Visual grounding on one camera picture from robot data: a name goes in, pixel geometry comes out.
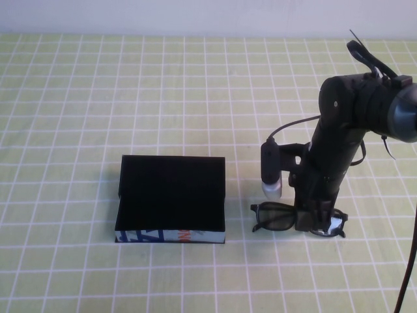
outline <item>sunglasses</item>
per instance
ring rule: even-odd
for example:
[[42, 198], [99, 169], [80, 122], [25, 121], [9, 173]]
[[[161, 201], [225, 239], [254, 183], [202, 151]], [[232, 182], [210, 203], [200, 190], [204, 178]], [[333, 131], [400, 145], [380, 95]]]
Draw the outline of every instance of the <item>sunglasses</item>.
[[[255, 232], [261, 228], [270, 231], [285, 231], [292, 228], [296, 222], [297, 211], [294, 206], [277, 202], [263, 202], [250, 206], [251, 211], [256, 213], [257, 224], [252, 228]], [[347, 221], [347, 215], [338, 209], [334, 209], [334, 216], [327, 231], [310, 230], [320, 237], [345, 237], [343, 227]]]

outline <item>black box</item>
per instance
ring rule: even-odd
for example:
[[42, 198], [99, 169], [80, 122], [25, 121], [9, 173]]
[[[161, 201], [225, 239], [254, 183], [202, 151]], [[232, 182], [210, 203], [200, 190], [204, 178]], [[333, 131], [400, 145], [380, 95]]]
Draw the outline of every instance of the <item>black box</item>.
[[123, 155], [116, 242], [225, 242], [225, 158]]

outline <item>green grid mat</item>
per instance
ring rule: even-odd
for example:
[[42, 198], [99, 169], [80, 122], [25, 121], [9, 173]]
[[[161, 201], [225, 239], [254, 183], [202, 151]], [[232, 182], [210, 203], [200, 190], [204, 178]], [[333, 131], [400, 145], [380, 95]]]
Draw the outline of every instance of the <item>green grid mat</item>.
[[[326, 78], [367, 71], [348, 40], [0, 35], [0, 312], [392, 312], [417, 145], [388, 140], [394, 161], [366, 135], [337, 202], [346, 239], [252, 233], [260, 145], [318, 114]], [[417, 42], [364, 43], [417, 78]], [[225, 157], [226, 244], [113, 243], [122, 154]]]

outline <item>black cable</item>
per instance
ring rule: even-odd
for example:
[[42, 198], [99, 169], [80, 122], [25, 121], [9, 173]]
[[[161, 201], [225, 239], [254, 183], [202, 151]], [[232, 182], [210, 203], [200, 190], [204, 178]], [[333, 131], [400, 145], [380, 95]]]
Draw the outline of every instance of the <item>black cable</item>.
[[296, 125], [296, 124], [300, 124], [300, 123], [304, 123], [304, 122], [312, 121], [312, 120], [314, 120], [314, 119], [319, 119], [319, 118], [320, 118], [320, 115], [317, 115], [317, 116], [309, 117], [309, 118], [307, 118], [307, 119], [300, 119], [300, 120], [298, 120], [298, 121], [295, 121], [295, 122], [291, 122], [291, 123], [285, 124], [285, 125], [283, 125], [283, 126], [281, 126], [281, 127], [277, 128], [276, 130], [274, 130], [274, 131], [271, 133], [271, 135], [269, 135], [269, 137], [268, 137], [268, 138], [272, 138], [272, 137], [274, 137], [274, 136], [275, 136], [275, 134], [276, 134], [277, 132], [279, 132], [279, 131], [281, 131], [281, 130], [283, 130], [283, 129], [285, 129], [285, 128], [289, 127], [289, 126], [293, 126], [293, 125]]
[[360, 148], [362, 150], [362, 158], [360, 160], [357, 160], [357, 161], [352, 162], [351, 163], [351, 166], [355, 166], [355, 165], [361, 164], [365, 160], [365, 157], [366, 157], [366, 148], [365, 148], [365, 143], [364, 143], [363, 140], [360, 142]]
[[414, 265], [416, 254], [417, 254], [417, 209], [416, 209], [416, 217], [414, 219], [414, 234], [412, 235], [409, 263], [407, 264], [407, 269], [405, 270], [403, 284], [401, 285], [401, 289], [399, 291], [397, 304], [395, 306], [394, 313], [399, 313], [399, 311], [401, 310], [401, 305], [403, 304], [405, 292], [407, 290], [407, 285], [409, 284], [412, 266]]
[[386, 136], [381, 136], [381, 139], [384, 142], [384, 146], [385, 146], [386, 152], [388, 152], [388, 154], [390, 155], [390, 157], [392, 157], [395, 160], [395, 158], [392, 156], [392, 154], [391, 154], [391, 152], [390, 152], [390, 150], [388, 148], [388, 144], [386, 143], [387, 137]]

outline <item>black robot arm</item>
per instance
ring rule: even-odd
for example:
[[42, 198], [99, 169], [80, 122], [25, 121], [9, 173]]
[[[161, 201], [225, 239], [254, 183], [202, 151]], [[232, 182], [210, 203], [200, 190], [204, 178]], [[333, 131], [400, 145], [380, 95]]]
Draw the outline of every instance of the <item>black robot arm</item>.
[[362, 45], [347, 45], [370, 73], [327, 79], [319, 93], [320, 116], [310, 142], [278, 145], [273, 135], [261, 147], [261, 179], [269, 200], [281, 197], [282, 171], [289, 172], [295, 190], [295, 229], [327, 231], [334, 216], [340, 185], [364, 136], [372, 131], [403, 142], [417, 141], [417, 85], [410, 76], [398, 76]]

